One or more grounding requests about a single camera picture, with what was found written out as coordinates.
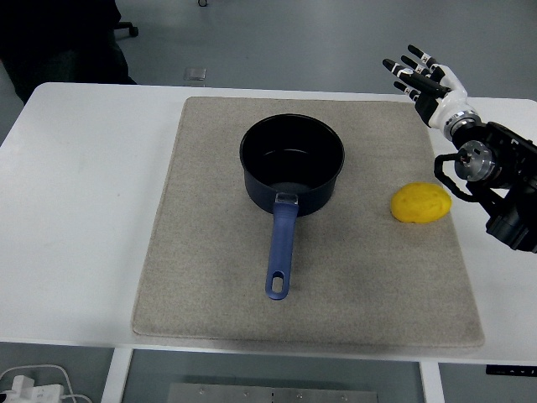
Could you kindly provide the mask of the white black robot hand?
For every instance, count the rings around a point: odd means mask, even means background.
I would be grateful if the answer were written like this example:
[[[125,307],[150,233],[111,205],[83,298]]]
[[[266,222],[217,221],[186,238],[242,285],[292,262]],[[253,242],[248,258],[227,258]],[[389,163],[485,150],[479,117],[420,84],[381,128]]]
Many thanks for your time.
[[[408,96],[423,123],[443,129],[452,115],[468,110],[467,91],[453,71],[433,56],[409,44],[413,58],[401,62],[383,59],[383,66],[396,77],[394,86]]]

